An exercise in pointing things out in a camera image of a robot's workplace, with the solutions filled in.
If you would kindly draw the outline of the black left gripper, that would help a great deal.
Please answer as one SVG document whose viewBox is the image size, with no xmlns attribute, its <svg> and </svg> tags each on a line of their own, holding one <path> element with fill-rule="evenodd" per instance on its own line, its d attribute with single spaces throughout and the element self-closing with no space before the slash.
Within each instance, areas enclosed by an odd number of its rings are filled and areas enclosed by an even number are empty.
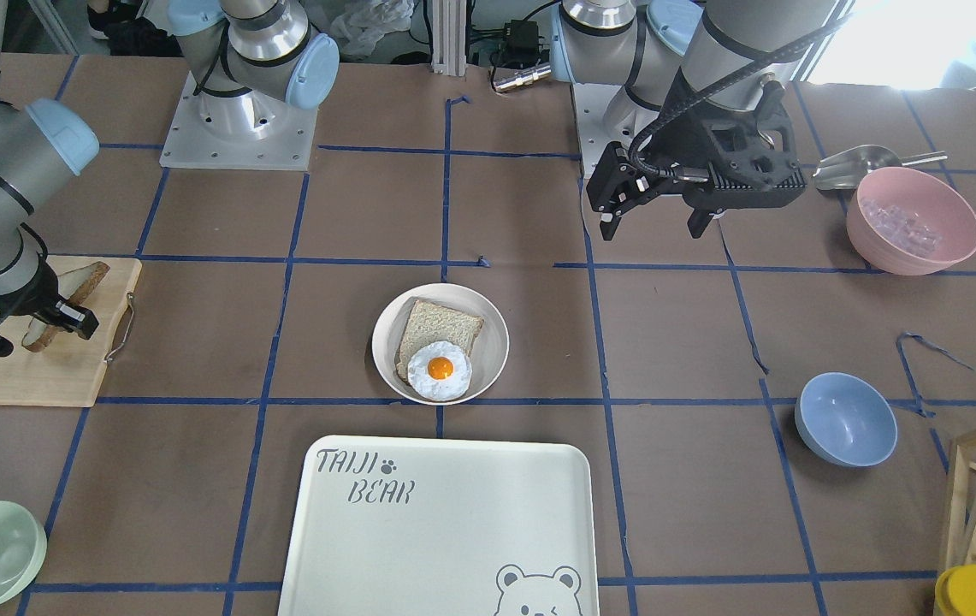
<svg viewBox="0 0 976 616">
<path fill-rule="evenodd" d="M 721 211 L 782 208 L 800 198 L 807 180 L 784 94 L 784 86 L 761 87 L 754 110 L 702 100 L 655 130 L 637 156 L 671 171 L 667 178 L 637 167 L 625 145 L 606 145 L 586 184 L 602 240 L 612 241 L 623 215 L 660 196 L 682 196 L 692 208 L 687 228 L 694 239 Z"/>
</svg>

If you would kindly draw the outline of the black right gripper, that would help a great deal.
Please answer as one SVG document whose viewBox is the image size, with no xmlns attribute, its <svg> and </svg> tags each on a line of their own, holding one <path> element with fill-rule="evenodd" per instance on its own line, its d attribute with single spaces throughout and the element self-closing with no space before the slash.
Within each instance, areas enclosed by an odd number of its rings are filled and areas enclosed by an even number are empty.
<svg viewBox="0 0 976 616">
<path fill-rule="evenodd" d="M 99 328 L 99 320 L 92 311 L 72 305 L 60 294 L 57 276 L 39 257 L 33 277 L 17 291 L 0 295 L 0 324 L 10 317 L 30 316 L 38 323 L 52 326 L 90 340 Z M 0 358 L 14 351 L 10 339 L 0 335 Z"/>
</svg>

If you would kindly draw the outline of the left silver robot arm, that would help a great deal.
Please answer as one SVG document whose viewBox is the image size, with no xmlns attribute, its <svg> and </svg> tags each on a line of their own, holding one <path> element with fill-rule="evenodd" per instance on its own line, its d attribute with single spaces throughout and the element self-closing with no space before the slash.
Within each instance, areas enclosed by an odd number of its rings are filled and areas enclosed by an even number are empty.
<svg viewBox="0 0 976 616">
<path fill-rule="evenodd" d="M 835 1 L 563 1 L 553 77 L 616 86 L 586 194 L 601 237 L 663 196 L 689 206 L 692 238 L 729 210 L 788 206 L 807 181 L 786 82 L 843 26 Z"/>
</svg>

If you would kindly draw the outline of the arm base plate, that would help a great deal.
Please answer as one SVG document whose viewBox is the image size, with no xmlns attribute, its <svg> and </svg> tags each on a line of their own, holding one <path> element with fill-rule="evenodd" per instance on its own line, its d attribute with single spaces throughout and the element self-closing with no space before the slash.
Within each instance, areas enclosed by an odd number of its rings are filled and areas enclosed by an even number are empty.
<svg viewBox="0 0 976 616">
<path fill-rule="evenodd" d="M 574 83 L 572 100 L 583 183 L 592 178 L 606 145 L 631 144 L 662 110 L 660 103 L 644 100 L 632 87 L 608 83 Z"/>
<path fill-rule="evenodd" d="M 195 93 L 186 77 L 164 138 L 160 164 L 190 170 L 306 172 L 316 111 L 285 105 L 260 92 L 219 98 Z"/>
</svg>

